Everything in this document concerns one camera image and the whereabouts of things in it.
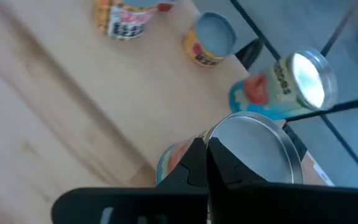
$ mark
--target wood grain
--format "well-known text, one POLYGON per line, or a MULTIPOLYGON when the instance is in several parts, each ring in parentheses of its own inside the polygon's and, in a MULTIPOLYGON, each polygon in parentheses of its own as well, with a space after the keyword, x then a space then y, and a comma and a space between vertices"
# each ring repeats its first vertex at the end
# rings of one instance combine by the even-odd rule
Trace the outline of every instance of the wood grain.
POLYGON ((230 86, 248 76, 231 56, 214 69, 193 64, 180 40, 198 14, 181 1, 145 34, 113 41, 94 26, 88 0, 0 0, 125 139, 156 166, 168 146, 230 114, 230 86))
POLYGON ((155 185, 154 169, 0 11, 0 223, 51 223, 77 187, 155 185))
POLYGON ((125 184, 145 167, 145 160, 65 77, 36 41, 0 11, 0 78, 26 100, 74 158, 106 183, 112 179, 111 185, 125 184))

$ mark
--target floor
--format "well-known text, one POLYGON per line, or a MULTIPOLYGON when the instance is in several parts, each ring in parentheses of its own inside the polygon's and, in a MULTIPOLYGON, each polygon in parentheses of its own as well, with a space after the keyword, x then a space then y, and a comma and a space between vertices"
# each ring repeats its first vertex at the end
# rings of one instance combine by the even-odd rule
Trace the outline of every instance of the floor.
MULTIPOLYGON (((200 11, 232 23, 236 50, 257 37, 229 1, 193 0, 200 11)), ((322 50, 356 0, 238 0, 279 56, 304 47, 322 50)), ((338 103, 358 100, 358 8, 326 55, 337 77, 338 103)), ((250 67, 258 73, 275 62, 265 47, 250 67)), ((358 187, 358 108, 289 123, 337 186, 358 187)))

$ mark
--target can rim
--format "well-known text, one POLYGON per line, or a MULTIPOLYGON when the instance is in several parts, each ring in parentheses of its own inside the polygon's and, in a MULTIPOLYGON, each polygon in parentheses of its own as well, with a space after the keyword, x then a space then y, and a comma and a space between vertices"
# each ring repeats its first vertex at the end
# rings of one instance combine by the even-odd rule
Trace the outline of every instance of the can rim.
POLYGON ((327 59, 324 56, 322 56, 320 52, 312 48, 296 50, 293 54, 291 54, 288 64, 289 67, 291 68, 291 76, 293 77, 295 87, 298 92, 297 95, 302 97, 302 100, 306 103, 308 108, 312 110, 328 110, 336 104, 337 96, 338 96, 336 77, 327 59), (293 73, 293 66, 294 66, 293 59, 295 54, 300 54, 304 56, 317 69, 324 91, 324 99, 320 107, 312 104, 312 102, 309 99, 307 99, 305 94, 300 89, 299 84, 296 82, 296 78, 293 73))
POLYGON ((233 48, 234 48, 234 44, 236 43, 236 39, 237 39, 237 35, 236 35, 236 32, 234 31, 233 29, 233 26, 229 23, 229 21, 222 15, 216 13, 216 12, 212 12, 212 11, 208 11, 208 12, 204 12, 202 13, 199 18, 197 19, 197 21, 195 22, 195 33, 196 33, 196 36, 197 36, 197 39, 199 40, 200 37, 197 33, 197 27, 198 27, 198 24, 200 23, 200 21, 202 19, 205 19, 207 17, 213 17, 215 19, 219 19, 227 28, 227 31, 230 33, 231 35, 231 47, 229 49, 226 50, 226 53, 225 54, 215 54, 213 52, 213 50, 211 49, 208 49, 206 46, 203 45, 203 47, 208 50, 209 52, 211 52, 212 54, 218 56, 218 57, 226 57, 230 54, 232 54, 233 52, 233 48))
POLYGON ((241 111, 234 114, 231 114, 224 119, 222 119, 217 125, 215 125, 211 130, 208 132, 206 137, 206 147, 208 148, 208 143, 211 137, 213 136, 215 130, 219 127, 220 124, 227 121, 231 118, 236 117, 246 117, 255 120, 258 123, 261 123, 266 128, 268 128, 280 141, 285 154, 287 155, 288 163, 290 164, 291 172, 292 172, 292 183, 293 184, 302 184, 303 183, 303 169, 301 166, 300 157, 298 151, 296 150, 295 145, 293 144, 290 137, 285 133, 285 131, 280 128, 274 121, 269 119, 268 117, 248 111, 241 111))

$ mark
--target open can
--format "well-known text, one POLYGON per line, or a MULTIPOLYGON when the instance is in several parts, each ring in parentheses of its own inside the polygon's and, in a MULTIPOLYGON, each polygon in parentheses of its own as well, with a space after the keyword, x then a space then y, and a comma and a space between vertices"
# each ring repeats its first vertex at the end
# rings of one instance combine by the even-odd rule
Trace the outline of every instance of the open can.
POLYGON ((98 29, 120 40, 139 37, 157 10, 158 0, 97 0, 98 29))
POLYGON ((176 167, 195 138, 202 138, 208 145, 212 137, 218 138, 242 163, 265 180, 303 183, 298 151, 285 131, 265 116, 239 112, 200 135, 169 147, 157 166, 157 184, 176 167))
POLYGON ((189 28, 182 46, 194 63, 214 67, 232 54, 236 39, 236 33, 226 18, 206 12, 189 28))
POLYGON ((336 78, 317 50, 298 50, 235 83, 229 100, 233 113, 251 111, 285 119, 332 108, 337 100, 336 78))

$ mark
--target tomato image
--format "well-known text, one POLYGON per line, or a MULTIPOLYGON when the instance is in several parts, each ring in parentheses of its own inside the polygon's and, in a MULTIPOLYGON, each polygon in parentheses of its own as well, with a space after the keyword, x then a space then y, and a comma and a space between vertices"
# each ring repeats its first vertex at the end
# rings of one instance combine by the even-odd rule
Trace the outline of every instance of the tomato image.
POLYGON ((202 48, 201 44, 195 43, 195 44, 193 45, 193 52, 194 52, 194 54, 196 54, 196 55, 202 54, 202 53, 203 53, 203 48, 202 48))
POLYGON ((268 80, 265 74, 249 77, 244 81, 244 91, 251 103, 266 105, 269 102, 268 80))
POLYGON ((171 172, 180 162, 181 158, 185 155, 190 146, 189 140, 179 143, 172 151, 168 162, 168 173, 171 172))
POLYGON ((172 8, 173 4, 160 3, 158 9, 162 12, 168 12, 172 8))

